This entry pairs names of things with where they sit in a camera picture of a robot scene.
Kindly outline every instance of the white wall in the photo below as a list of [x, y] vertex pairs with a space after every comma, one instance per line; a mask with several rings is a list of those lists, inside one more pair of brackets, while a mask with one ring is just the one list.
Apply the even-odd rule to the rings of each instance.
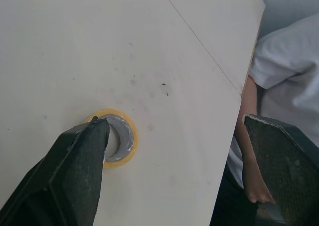
[[266, 9], [259, 37], [319, 12], [319, 0], [264, 0]]

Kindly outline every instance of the hand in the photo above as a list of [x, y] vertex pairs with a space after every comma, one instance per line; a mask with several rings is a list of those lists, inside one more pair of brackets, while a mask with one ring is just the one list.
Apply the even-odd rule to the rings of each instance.
[[256, 159], [244, 161], [244, 190], [250, 202], [270, 202], [275, 204], [261, 174]]

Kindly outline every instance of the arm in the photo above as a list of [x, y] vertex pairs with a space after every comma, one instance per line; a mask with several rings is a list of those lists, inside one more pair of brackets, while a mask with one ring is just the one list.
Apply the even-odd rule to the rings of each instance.
[[275, 203], [260, 174], [255, 153], [242, 120], [244, 114], [256, 113], [257, 87], [252, 78], [248, 76], [234, 132], [243, 156], [244, 190], [249, 201], [253, 203], [257, 201]]

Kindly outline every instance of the roll of tape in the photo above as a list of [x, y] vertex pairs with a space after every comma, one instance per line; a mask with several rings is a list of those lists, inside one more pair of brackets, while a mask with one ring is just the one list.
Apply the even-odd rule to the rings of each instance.
[[114, 155], [104, 158], [103, 167], [114, 168], [126, 164], [134, 156], [139, 142], [133, 121], [121, 111], [105, 109], [89, 116], [84, 122], [91, 121], [94, 116], [107, 119], [120, 138], [118, 150]]

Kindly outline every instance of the dark spot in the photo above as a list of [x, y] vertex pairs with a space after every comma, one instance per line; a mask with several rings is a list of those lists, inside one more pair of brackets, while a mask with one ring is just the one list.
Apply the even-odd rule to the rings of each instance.
[[171, 175], [168, 178], [168, 182], [169, 182], [170, 185], [175, 185], [176, 184], [176, 175]]
[[136, 86], [136, 84], [138, 83], [136, 80], [132, 79], [130, 80], [130, 83], [132, 86]]
[[150, 112], [150, 110], [148, 109], [148, 107], [146, 105], [143, 106], [143, 109], [144, 109], [145, 113], [149, 113]]
[[116, 101], [115, 101], [115, 104], [117, 104], [117, 105], [121, 105], [122, 103], [123, 103], [122, 100], [116, 100]]
[[152, 131], [154, 129], [154, 126], [152, 124], [149, 124], [148, 129], [149, 129], [149, 131]]

